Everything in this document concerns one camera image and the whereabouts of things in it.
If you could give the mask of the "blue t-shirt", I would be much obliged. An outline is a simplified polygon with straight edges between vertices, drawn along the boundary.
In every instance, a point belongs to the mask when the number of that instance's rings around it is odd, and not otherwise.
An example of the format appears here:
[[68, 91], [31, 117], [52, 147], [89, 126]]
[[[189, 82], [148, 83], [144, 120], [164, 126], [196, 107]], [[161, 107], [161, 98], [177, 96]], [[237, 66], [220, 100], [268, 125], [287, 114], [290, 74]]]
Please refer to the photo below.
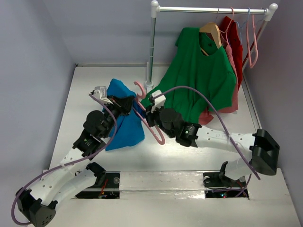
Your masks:
[[[127, 96], [136, 96], [136, 93], [129, 90], [122, 81], [112, 79], [107, 88], [107, 94], [124, 98]], [[120, 116], [117, 119], [117, 132], [106, 147], [106, 151], [111, 151], [124, 147], [132, 147], [145, 139], [142, 120], [134, 110], [130, 111], [128, 116]]]

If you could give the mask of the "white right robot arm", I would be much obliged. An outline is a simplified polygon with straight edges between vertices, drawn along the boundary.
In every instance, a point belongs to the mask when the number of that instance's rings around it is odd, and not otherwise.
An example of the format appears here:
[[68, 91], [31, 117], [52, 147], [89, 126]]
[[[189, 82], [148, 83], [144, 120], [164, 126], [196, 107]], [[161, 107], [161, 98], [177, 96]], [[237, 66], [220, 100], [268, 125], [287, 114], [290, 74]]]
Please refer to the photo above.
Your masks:
[[168, 137], [184, 147], [214, 148], [239, 154], [234, 161], [225, 161], [218, 173], [222, 185], [249, 174], [276, 175], [279, 144], [270, 133], [257, 129], [255, 133], [231, 133], [214, 130], [198, 123], [186, 122], [173, 108], [152, 107], [146, 109], [150, 127], [159, 127]]

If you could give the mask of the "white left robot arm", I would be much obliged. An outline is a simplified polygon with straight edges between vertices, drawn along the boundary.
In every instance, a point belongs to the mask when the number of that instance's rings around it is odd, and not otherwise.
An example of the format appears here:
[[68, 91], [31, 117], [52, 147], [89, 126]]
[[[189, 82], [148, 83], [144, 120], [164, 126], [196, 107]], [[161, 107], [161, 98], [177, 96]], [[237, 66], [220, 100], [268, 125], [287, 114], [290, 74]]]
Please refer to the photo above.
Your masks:
[[80, 137], [60, 164], [45, 171], [35, 184], [31, 183], [17, 192], [18, 210], [32, 225], [47, 226], [65, 199], [104, 183], [105, 169], [92, 160], [109, 145], [103, 139], [109, 137], [111, 131], [117, 131], [117, 119], [130, 114], [134, 99], [134, 96], [99, 99], [104, 110], [94, 110], [87, 115]]

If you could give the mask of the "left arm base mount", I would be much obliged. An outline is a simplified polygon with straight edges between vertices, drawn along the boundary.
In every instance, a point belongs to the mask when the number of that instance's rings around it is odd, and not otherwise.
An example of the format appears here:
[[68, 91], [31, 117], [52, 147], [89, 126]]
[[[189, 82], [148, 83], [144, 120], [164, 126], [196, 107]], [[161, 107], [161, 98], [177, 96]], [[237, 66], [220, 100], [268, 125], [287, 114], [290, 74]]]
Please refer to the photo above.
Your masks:
[[87, 165], [92, 170], [95, 183], [78, 193], [77, 199], [119, 199], [120, 172], [106, 171], [96, 162]]

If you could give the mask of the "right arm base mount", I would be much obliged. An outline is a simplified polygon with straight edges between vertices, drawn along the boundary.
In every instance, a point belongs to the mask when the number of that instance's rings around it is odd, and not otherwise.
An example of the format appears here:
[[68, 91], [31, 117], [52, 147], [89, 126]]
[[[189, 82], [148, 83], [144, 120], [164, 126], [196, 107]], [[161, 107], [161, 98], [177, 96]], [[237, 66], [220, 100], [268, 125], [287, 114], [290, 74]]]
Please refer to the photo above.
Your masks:
[[225, 176], [225, 169], [228, 162], [223, 162], [217, 172], [203, 172], [203, 186], [206, 198], [249, 198], [247, 182], [232, 180]]

